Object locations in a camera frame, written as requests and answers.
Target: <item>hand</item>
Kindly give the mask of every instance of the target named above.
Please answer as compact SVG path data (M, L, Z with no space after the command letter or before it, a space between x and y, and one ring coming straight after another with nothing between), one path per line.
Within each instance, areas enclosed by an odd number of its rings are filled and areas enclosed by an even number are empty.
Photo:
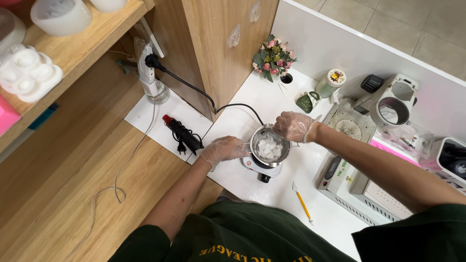
M322 115L312 119L301 113L282 112L277 117L277 122L272 127L272 131L289 141L311 143L315 139L317 129L312 127L317 126L314 123L318 122L321 117Z
M200 156L210 162L214 170L222 161L249 156L248 152L241 150L243 143L243 140L231 136L217 138L202 150Z

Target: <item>wooden floor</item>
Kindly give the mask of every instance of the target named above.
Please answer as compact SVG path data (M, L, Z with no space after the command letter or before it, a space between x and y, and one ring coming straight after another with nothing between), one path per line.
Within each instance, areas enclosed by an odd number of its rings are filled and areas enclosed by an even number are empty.
M58 100L61 108L0 164L0 262L62 261L86 234L90 201L113 185L142 132L123 120L143 95L136 75L96 62ZM96 201L94 228L68 261L107 261L189 165L145 137L117 186ZM222 187L206 179L191 212Z

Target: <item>tiled floor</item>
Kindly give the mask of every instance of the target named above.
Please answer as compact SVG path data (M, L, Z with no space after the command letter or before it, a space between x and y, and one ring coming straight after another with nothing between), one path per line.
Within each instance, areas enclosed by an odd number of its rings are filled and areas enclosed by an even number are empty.
M295 0L466 80L466 0Z

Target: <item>stainless steel pot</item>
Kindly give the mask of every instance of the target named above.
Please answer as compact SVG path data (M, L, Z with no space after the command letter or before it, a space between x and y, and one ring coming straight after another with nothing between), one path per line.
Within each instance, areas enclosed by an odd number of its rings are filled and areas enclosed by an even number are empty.
M258 128L256 132L254 132L253 136L251 137L251 141L249 142L249 146L251 148L251 152L253 156L262 164L269 166L270 168L277 167L281 165L285 160L287 160L288 156L290 155L291 148L295 147L292 146L291 141L288 141L279 135L272 132L273 124L265 124ZM267 134L270 134L277 144L282 145L283 149L281 150L281 156L278 159L265 159L259 155L259 140L264 138Z

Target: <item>white wall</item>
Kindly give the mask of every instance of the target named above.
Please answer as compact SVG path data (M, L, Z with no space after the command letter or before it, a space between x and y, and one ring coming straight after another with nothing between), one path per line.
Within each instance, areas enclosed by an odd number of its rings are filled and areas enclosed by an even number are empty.
M359 85L370 74L412 78L419 91L410 120L466 142L466 82L291 0L280 1L272 33L289 42L298 59L293 68L309 77L320 81L330 69L343 70L346 96L364 95Z

